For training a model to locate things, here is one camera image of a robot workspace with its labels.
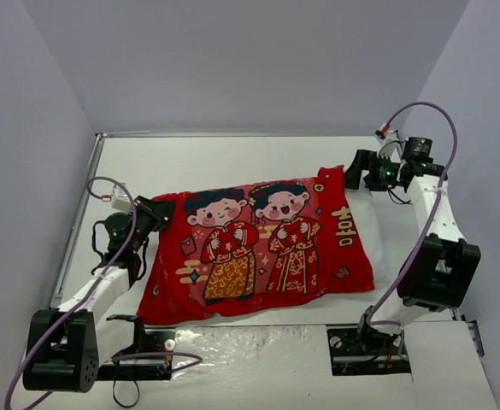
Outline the white pillow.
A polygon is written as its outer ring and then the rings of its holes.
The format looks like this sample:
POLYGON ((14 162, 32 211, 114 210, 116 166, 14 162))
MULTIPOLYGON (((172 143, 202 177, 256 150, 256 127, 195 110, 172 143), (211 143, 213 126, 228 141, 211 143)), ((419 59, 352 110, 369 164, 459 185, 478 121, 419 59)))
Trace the white pillow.
POLYGON ((373 268, 374 282, 385 285, 389 280, 387 259, 372 194, 364 190, 347 190, 345 195, 362 247, 373 268))

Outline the red printed pillowcase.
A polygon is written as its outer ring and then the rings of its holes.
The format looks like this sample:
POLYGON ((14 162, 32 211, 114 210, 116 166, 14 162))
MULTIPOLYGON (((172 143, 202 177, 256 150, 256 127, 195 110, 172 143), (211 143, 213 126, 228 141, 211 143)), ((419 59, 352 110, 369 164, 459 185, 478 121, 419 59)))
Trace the red printed pillowcase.
POLYGON ((344 169, 162 195, 173 202, 138 305, 147 325, 300 306, 374 289, 344 169))

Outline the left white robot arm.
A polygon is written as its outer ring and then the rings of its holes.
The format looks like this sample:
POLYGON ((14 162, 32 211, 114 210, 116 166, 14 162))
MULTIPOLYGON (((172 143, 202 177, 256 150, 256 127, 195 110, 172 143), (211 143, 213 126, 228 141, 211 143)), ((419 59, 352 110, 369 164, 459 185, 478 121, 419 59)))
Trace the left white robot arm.
POLYGON ((58 307, 32 317, 22 373, 26 390, 85 393, 117 353, 145 352, 148 336, 140 319, 105 314, 142 278, 149 236, 169 228, 175 208, 173 201, 139 196, 131 210, 102 220, 109 243, 89 282, 58 307))

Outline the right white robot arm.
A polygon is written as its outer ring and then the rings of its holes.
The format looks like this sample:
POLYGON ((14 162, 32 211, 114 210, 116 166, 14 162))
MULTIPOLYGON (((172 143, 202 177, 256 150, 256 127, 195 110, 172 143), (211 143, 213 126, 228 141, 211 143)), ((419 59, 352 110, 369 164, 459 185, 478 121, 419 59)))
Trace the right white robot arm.
POLYGON ((355 340, 367 353, 423 316, 460 307, 481 259, 455 221, 446 168, 434 163, 431 148, 427 138, 388 138, 379 151, 359 149, 345 173, 350 190, 403 188, 420 231, 394 282, 362 315, 355 340))

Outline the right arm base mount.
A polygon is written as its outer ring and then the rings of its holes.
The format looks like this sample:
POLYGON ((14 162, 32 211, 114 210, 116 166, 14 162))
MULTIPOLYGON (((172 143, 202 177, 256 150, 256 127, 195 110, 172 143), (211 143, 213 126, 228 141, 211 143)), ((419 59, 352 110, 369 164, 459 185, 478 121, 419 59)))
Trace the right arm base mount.
POLYGON ((411 365, 398 338, 372 330, 364 336, 355 325, 328 326, 326 337, 334 377, 410 374, 411 365))

